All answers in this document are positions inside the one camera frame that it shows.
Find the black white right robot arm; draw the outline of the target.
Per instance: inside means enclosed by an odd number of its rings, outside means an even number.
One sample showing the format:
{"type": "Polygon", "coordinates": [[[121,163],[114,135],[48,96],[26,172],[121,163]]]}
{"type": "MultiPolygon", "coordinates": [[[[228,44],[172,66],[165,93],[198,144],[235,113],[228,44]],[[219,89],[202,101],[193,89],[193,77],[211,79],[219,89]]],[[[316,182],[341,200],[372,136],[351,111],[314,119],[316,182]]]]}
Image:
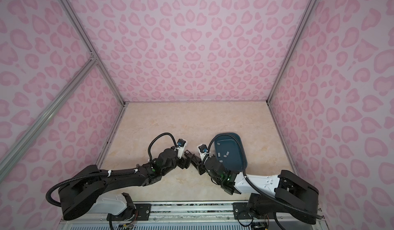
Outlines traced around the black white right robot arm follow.
{"type": "Polygon", "coordinates": [[[192,163],[199,174],[207,173],[226,193],[249,194],[247,212],[253,218],[274,213],[289,213],[297,220],[314,225],[323,219],[318,214],[319,190],[289,170],[279,175],[256,176],[232,171],[215,156],[192,163]]]}

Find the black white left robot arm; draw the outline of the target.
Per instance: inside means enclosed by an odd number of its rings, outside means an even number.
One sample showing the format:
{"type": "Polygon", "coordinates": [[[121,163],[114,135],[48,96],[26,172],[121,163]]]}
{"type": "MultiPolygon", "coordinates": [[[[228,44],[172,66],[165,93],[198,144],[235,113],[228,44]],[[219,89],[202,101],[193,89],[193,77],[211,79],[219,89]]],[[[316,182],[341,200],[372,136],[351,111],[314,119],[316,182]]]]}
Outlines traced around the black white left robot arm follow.
{"type": "Polygon", "coordinates": [[[89,165],[76,176],[51,187],[48,203],[60,207],[63,219],[75,220],[88,213],[105,193],[128,187],[146,187],[159,182],[176,167],[189,168],[193,154],[186,150],[181,157],[176,149],[165,149],[158,158],[131,169],[104,170],[89,165]]]}

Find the black long stapler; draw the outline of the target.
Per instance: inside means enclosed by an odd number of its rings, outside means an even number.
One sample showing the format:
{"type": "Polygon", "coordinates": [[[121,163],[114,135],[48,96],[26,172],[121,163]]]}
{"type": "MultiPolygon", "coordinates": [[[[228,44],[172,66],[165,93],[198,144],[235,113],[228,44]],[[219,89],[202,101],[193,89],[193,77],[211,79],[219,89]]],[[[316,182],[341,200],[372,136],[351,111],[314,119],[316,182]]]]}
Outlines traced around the black long stapler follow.
{"type": "Polygon", "coordinates": [[[205,168],[203,167],[203,163],[200,157],[197,157],[195,154],[189,153],[187,155],[190,163],[197,169],[199,175],[205,173],[205,168]]]}

